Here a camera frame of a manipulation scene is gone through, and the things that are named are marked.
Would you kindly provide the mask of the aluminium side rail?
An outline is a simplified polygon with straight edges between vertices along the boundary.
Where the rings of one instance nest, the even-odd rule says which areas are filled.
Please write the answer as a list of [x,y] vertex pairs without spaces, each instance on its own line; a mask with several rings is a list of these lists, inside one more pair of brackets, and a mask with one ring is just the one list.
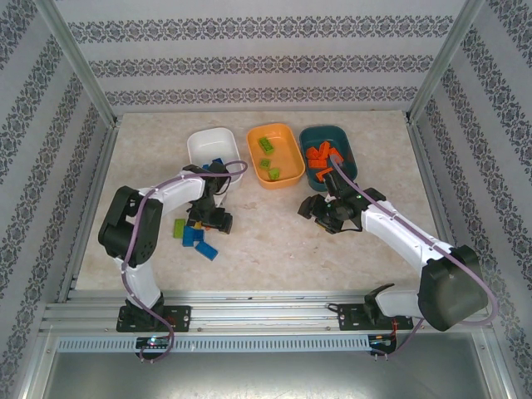
[[108,129],[105,139],[101,142],[101,148],[91,175],[89,190],[84,198],[83,207],[80,213],[81,218],[76,226],[73,242],[67,253],[66,266],[59,283],[57,295],[54,299],[55,303],[64,303],[68,299],[71,286],[76,286],[76,280],[91,235],[92,225],[96,216],[107,171],[111,163],[111,157],[116,144],[116,137],[120,129],[121,121],[122,118],[119,117],[116,120],[116,123]]
[[451,225],[446,217],[444,204],[441,200],[436,179],[433,175],[431,163],[422,144],[419,131],[412,123],[406,123],[406,129],[411,141],[411,146],[416,157],[416,163],[421,175],[421,181],[426,192],[431,216],[436,228],[437,237],[448,244],[459,246],[451,232]]

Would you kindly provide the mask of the aluminium frame post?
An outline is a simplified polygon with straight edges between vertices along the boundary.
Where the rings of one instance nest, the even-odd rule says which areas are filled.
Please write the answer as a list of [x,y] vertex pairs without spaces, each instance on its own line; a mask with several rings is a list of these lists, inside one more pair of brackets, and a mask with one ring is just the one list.
[[437,53],[425,79],[423,80],[412,104],[406,112],[406,120],[413,124],[420,118],[427,102],[436,89],[441,77],[450,65],[461,41],[469,31],[471,24],[475,21],[485,0],[465,0],[462,9],[457,15],[449,34],[443,42],[440,51]]
[[84,57],[76,39],[71,33],[71,29],[61,15],[55,0],[33,1],[37,10],[41,13],[47,26],[56,38],[74,72],[79,77],[106,126],[114,128],[118,117],[112,110],[105,92],[102,90],[89,62]]

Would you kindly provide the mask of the white plastic container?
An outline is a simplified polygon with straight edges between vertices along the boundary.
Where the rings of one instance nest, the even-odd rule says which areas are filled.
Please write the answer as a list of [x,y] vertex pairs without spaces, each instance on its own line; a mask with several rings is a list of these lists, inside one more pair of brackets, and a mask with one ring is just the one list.
[[187,140],[190,163],[203,166],[221,159],[223,164],[241,160],[234,134],[225,127],[197,131]]

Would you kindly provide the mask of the orange plastic container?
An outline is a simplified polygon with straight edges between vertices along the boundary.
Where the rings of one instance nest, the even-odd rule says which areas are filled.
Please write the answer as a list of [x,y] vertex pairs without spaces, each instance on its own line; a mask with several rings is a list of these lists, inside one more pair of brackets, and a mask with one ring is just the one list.
[[[258,139],[267,137],[274,147],[271,155],[265,155],[259,147]],[[273,123],[252,128],[246,137],[250,157],[259,184],[266,190],[280,190],[296,185],[303,177],[306,166],[303,156],[288,125]],[[262,158],[271,160],[271,168],[280,169],[280,178],[270,181],[268,170],[259,167]]]

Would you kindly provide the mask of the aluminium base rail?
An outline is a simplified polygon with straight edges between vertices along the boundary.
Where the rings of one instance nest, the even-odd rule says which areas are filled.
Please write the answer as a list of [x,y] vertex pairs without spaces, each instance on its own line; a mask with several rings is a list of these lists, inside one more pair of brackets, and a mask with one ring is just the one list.
[[[169,305],[191,307],[190,335],[294,335],[335,333],[330,303],[360,303],[363,291],[172,291]],[[72,290],[65,302],[46,305],[38,332],[115,335],[125,294],[119,290]]]

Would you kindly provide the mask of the teal plastic container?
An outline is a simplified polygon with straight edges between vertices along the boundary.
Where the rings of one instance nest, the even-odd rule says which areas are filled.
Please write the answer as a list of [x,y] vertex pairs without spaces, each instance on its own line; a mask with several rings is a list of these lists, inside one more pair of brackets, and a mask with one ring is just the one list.
[[[325,140],[330,142],[330,149],[336,148],[342,155],[343,162],[340,166],[344,173],[351,180],[354,180],[357,177],[356,162],[345,131],[338,126],[310,126],[302,130],[299,136],[299,141],[303,152],[303,159],[306,163],[308,183],[313,190],[321,192],[326,190],[325,184],[324,182],[320,183],[316,178],[316,174],[320,170],[311,170],[308,168],[309,159],[306,156],[306,150],[312,146],[318,150],[319,146]],[[327,160],[328,168],[333,167],[329,157]]]

